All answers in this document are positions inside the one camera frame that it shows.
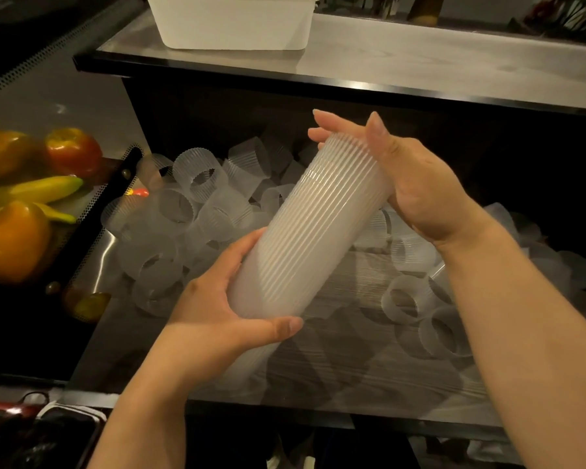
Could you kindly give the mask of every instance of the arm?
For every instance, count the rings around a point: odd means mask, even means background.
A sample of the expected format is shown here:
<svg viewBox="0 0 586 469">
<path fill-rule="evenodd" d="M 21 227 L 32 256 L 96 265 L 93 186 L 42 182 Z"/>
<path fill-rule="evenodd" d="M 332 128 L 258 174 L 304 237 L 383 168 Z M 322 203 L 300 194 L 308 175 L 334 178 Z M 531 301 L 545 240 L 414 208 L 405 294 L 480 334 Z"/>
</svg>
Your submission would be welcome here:
<svg viewBox="0 0 586 469">
<path fill-rule="evenodd" d="M 391 204 L 442 254 L 491 400 L 529 469 L 586 469 L 586 320 L 464 191 L 448 165 L 412 138 L 316 110 L 331 132 L 364 139 L 394 181 Z"/>
<path fill-rule="evenodd" d="M 302 328 L 297 317 L 241 319 L 228 305 L 228 283 L 263 232 L 230 245 L 188 284 L 117 401 L 88 469 L 183 468 L 184 405 L 191 389 L 218 376 L 246 350 L 281 342 Z"/>
</svg>

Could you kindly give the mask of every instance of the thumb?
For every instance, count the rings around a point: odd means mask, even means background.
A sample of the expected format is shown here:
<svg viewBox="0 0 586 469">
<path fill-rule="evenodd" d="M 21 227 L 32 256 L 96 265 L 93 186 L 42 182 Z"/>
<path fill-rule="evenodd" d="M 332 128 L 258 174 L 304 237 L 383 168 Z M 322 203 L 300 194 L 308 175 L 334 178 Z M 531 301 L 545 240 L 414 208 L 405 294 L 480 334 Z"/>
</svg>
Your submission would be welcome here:
<svg viewBox="0 0 586 469">
<path fill-rule="evenodd" d="M 389 133 L 377 112 L 372 112 L 369 116 L 365 126 L 365 136 L 371 156 L 380 163 L 384 172 L 392 180 L 396 180 L 399 170 L 398 162 L 405 153 L 401 138 Z"/>
<path fill-rule="evenodd" d="M 288 339 L 304 326 L 304 320 L 293 316 L 272 319 L 242 319 L 239 330 L 246 349 L 266 346 Z"/>
</svg>

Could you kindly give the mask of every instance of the white bin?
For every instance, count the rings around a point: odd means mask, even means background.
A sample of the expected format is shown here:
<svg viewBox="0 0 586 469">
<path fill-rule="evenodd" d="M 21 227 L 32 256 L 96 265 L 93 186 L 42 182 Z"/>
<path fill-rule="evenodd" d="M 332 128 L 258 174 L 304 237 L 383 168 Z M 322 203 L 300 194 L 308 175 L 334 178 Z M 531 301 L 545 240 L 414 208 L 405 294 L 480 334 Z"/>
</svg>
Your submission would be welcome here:
<svg viewBox="0 0 586 469">
<path fill-rule="evenodd" d="M 315 8 L 315 0 L 148 1 L 174 49 L 304 49 Z"/>
</svg>

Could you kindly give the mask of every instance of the fingernail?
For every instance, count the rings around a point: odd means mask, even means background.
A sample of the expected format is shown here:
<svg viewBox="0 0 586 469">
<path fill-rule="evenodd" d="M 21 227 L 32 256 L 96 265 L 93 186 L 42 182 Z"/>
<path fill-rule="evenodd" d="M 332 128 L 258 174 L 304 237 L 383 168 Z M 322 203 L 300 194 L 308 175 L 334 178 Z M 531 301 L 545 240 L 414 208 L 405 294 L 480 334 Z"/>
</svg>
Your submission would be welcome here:
<svg viewBox="0 0 586 469">
<path fill-rule="evenodd" d="M 289 332 L 290 335 L 295 334 L 304 326 L 304 320 L 302 318 L 292 318 L 289 321 Z"/>
<path fill-rule="evenodd" d="M 389 134 L 389 131 L 384 126 L 382 118 L 380 118 L 380 115 L 378 115 L 377 112 L 371 112 L 368 125 L 371 128 L 372 133 L 376 136 L 384 136 Z"/>
</svg>

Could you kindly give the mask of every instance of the screw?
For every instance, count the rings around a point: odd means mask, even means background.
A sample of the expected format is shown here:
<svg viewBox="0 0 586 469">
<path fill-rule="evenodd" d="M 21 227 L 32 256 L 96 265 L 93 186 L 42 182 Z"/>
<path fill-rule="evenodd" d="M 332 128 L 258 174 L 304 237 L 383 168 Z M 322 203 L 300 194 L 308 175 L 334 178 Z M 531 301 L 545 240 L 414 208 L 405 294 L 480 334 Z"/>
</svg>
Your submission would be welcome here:
<svg viewBox="0 0 586 469">
<path fill-rule="evenodd" d="M 51 281 L 46 284 L 46 294 L 57 294 L 61 290 L 61 284 L 58 281 Z"/>
</svg>

